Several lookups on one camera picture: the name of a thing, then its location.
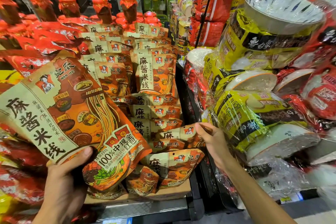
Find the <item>left hand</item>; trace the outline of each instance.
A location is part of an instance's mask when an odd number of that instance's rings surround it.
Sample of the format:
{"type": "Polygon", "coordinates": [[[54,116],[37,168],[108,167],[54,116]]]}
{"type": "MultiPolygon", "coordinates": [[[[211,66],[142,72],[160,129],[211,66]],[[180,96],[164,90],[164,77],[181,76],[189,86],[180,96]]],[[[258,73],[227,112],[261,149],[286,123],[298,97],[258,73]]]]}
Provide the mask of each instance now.
{"type": "Polygon", "coordinates": [[[33,224],[70,223],[84,204],[87,185],[74,186],[71,171],[86,163],[92,148],[85,147],[78,155],[61,165],[50,165],[45,185],[44,201],[33,224]]]}

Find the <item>price tag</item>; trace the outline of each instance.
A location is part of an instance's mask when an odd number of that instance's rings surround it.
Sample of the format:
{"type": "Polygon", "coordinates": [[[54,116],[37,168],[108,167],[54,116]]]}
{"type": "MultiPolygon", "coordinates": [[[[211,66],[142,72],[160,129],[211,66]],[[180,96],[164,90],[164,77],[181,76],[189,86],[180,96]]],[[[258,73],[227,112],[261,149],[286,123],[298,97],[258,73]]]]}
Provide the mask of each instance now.
{"type": "Polygon", "coordinates": [[[288,197],[283,197],[280,199],[280,203],[286,204],[286,203],[291,203],[291,202],[297,202],[297,201],[303,201],[303,197],[300,192],[297,192],[295,194],[292,194],[288,197]]]}
{"type": "Polygon", "coordinates": [[[132,218],[104,220],[103,224],[132,224],[132,218]]]}

